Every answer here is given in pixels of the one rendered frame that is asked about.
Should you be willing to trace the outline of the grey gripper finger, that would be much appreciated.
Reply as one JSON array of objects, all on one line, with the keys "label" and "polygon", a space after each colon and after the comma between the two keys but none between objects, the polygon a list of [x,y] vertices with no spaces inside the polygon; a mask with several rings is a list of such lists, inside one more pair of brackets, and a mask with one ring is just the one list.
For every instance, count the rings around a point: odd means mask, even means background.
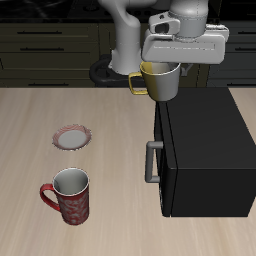
[{"label": "grey gripper finger", "polygon": [[182,77],[187,77],[189,70],[192,68],[193,64],[192,63],[187,63],[184,67],[180,67],[181,70],[181,76]]}]

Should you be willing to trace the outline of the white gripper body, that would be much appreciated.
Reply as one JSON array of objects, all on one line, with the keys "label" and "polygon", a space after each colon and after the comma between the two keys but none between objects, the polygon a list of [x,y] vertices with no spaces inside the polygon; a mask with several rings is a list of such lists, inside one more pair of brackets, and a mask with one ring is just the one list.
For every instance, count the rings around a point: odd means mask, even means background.
[{"label": "white gripper body", "polygon": [[147,30],[141,58],[147,62],[220,64],[228,38],[229,29],[224,25],[207,25],[205,33],[191,41]]}]

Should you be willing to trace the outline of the white and yellow mug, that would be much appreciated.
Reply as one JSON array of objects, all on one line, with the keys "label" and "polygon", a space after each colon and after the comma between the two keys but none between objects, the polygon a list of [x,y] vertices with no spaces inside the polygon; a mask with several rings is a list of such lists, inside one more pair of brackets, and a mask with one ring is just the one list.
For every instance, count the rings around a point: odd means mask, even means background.
[{"label": "white and yellow mug", "polygon": [[[169,101],[178,93],[180,63],[144,62],[140,64],[140,71],[128,75],[129,88],[133,95],[148,95],[157,102]],[[145,90],[135,90],[132,77],[141,77],[145,83]]]}]

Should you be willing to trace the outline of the red rimmed white plate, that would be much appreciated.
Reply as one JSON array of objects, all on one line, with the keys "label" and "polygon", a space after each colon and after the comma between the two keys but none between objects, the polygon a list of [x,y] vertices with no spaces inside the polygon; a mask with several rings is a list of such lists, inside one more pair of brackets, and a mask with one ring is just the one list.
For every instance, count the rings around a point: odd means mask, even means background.
[{"label": "red rimmed white plate", "polygon": [[76,151],[88,145],[92,132],[83,125],[72,124],[57,130],[52,137],[52,144],[63,151]]}]

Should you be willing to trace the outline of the red patterned mug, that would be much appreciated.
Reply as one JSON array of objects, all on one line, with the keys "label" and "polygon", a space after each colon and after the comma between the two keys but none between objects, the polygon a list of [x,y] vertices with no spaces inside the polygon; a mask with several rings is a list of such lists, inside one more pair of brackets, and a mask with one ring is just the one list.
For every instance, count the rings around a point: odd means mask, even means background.
[{"label": "red patterned mug", "polygon": [[61,170],[51,184],[41,186],[40,197],[69,225],[80,225],[89,217],[89,177],[82,169]]}]

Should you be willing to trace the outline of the black microwave oven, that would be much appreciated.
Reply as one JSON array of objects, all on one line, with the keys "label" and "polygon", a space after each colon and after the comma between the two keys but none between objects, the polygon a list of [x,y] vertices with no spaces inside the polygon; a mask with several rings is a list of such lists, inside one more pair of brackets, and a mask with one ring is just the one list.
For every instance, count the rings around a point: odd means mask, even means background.
[{"label": "black microwave oven", "polygon": [[246,217],[256,198],[256,144],[227,88],[181,88],[155,106],[145,181],[165,217]]}]

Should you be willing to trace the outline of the dark kitchen cupboards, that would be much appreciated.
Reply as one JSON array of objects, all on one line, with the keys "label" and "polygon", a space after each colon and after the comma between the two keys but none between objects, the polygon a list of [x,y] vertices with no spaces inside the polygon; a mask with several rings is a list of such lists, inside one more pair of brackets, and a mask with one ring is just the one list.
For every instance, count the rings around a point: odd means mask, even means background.
[{"label": "dark kitchen cupboards", "polygon": [[[256,86],[256,0],[209,0],[208,22],[230,29],[215,80]],[[0,87],[96,87],[90,67],[115,47],[98,0],[0,0]]]}]

